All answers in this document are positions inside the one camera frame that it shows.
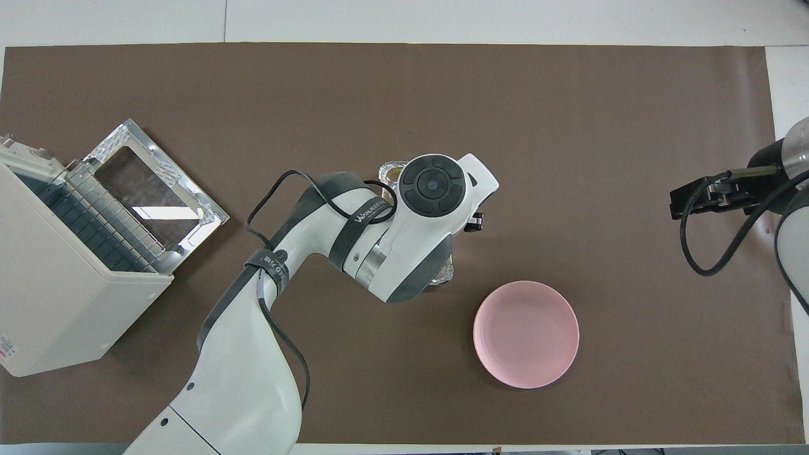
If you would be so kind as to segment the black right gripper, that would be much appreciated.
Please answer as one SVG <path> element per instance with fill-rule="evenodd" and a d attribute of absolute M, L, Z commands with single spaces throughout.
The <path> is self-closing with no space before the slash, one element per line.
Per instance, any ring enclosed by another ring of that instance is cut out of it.
<path fill-rule="evenodd" d="M 736 168 L 713 176 L 703 182 L 691 182 L 670 192 L 670 216 L 680 220 L 686 212 L 686 203 L 696 193 L 688 215 L 713 211 L 719 199 L 714 188 L 731 209 L 752 209 L 788 181 L 781 159 L 781 142 L 774 142 L 754 153 L 745 168 Z"/>

